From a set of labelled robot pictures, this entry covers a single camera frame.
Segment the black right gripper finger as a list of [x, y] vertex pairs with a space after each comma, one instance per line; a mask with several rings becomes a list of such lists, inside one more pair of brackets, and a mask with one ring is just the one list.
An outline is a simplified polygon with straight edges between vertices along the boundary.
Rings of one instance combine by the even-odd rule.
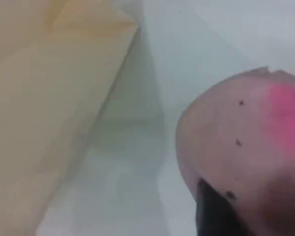
[[196, 198], [198, 236], [244, 236], [246, 227], [226, 198], [203, 179], [199, 180]]

